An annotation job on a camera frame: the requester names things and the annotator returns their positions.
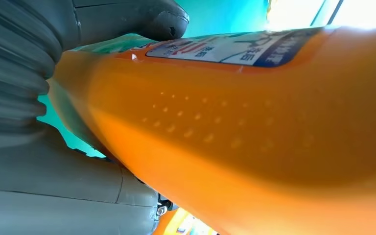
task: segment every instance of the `bright light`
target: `bright light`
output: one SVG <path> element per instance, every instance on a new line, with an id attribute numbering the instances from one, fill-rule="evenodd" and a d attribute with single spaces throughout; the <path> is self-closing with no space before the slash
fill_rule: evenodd
<path id="1" fill-rule="evenodd" d="M 376 0 L 344 0 L 332 24 L 376 28 Z"/>
<path id="2" fill-rule="evenodd" d="M 315 18 L 324 0 L 272 0 L 266 29 L 278 31 L 307 28 Z M 325 25 L 338 1 L 327 0 L 316 26 Z M 376 0 L 344 0 L 333 25 L 347 25 L 363 29 L 376 27 Z"/>
<path id="3" fill-rule="evenodd" d="M 323 0 L 272 0 L 266 28 L 273 31 L 307 28 L 322 2 Z"/>

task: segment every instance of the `teal wall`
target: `teal wall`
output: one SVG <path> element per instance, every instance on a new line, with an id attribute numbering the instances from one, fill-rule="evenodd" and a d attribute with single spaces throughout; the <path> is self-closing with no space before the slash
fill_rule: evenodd
<path id="1" fill-rule="evenodd" d="M 177 0 L 177 2 L 190 15 L 185 37 L 259 31 L 266 23 L 268 0 Z M 47 105 L 47 115 L 39 120 L 55 126 L 70 148 L 78 148 L 88 156 L 103 156 L 64 128 L 47 96 L 40 97 L 40 101 Z"/>

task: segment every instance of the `bottle label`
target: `bottle label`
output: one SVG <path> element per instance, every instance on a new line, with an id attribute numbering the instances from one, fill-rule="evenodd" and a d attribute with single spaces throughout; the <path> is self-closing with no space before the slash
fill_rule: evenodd
<path id="1" fill-rule="evenodd" d="M 148 57 L 277 67 L 290 62 L 323 28 L 263 31 L 179 39 L 156 46 Z"/>

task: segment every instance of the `orange bottle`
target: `orange bottle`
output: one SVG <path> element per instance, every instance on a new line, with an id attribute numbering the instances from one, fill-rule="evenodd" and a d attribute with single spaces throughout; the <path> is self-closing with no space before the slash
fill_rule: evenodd
<path id="1" fill-rule="evenodd" d="M 222 235 L 376 234 L 376 29 L 67 52 L 51 98 L 74 133 Z"/>

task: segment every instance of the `plastic bottle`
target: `plastic bottle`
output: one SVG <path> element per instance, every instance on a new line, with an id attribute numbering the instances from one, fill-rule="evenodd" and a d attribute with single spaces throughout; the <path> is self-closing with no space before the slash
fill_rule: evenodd
<path id="1" fill-rule="evenodd" d="M 376 29 L 68 52 L 51 93 L 74 133 L 222 235 L 376 234 Z"/>

